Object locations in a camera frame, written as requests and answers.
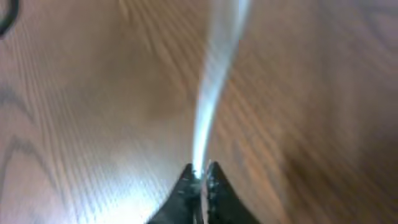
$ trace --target wire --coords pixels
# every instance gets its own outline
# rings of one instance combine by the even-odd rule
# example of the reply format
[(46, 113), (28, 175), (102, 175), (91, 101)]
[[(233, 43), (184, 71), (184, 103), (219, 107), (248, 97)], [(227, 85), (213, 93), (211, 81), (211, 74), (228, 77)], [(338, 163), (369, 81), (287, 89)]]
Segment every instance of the wire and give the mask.
[(9, 0), (8, 7), (9, 7), (9, 9), (8, 9), (6, 16), (0, 22), (0, 39), (12, 27), (13, 23), (17, 19), (18, 11), (19, 11), (19, 0)]

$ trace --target tabletop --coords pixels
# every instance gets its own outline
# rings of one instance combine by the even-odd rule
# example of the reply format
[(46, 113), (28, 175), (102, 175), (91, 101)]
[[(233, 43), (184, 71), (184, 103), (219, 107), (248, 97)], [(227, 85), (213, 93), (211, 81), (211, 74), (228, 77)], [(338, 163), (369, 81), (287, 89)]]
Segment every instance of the tabletop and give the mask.
[[(21, 4), (0, 40), (0, 223), (144, 223), (191, 160), (209, 1)], [(397, 16), (252, 1), (209, 158), (261, 223), (398, 222)]]

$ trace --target white strip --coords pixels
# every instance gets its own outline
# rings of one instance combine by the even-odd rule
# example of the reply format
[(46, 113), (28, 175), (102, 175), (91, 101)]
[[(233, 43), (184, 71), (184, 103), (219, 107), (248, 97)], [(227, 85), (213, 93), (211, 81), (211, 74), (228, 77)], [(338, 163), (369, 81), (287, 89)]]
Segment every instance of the white strip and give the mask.
[(198, 92), (193, 132), (193, 171), (201, 180), (206, 148), (214, 113), (228, 70), (238, 45), (250, 0), (212, 0), (213, 20), (210, 30), (204, 77)]

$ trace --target black ring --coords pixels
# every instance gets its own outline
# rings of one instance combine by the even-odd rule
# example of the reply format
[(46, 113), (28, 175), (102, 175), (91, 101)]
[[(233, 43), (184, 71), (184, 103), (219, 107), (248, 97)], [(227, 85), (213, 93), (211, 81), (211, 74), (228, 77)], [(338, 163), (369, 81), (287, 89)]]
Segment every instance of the black ring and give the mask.
[(11, 28), (15, 20), (18, 16), (19, 10), (19, 0), (9, 0), (9, 9), (4, 17), (4, 19), (0, 22), (0, 38), (3, 37), (4, 34)]

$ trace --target black object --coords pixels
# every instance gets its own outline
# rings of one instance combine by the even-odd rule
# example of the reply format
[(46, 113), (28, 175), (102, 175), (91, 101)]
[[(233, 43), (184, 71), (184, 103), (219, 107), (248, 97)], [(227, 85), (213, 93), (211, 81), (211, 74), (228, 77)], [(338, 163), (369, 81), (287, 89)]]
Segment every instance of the black object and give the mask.
[[(200, 192), (197, 192), (192, 165), (185, 166), (171, 194), (147, 224), (203, 224)], [(206, 175), (209, 224), (257, 224), (242, 204), (217, 162)]]
[(19, 0), (9, 0), (6, 16), (0, 21), (0, 39), (11, 28), (18, 17)]

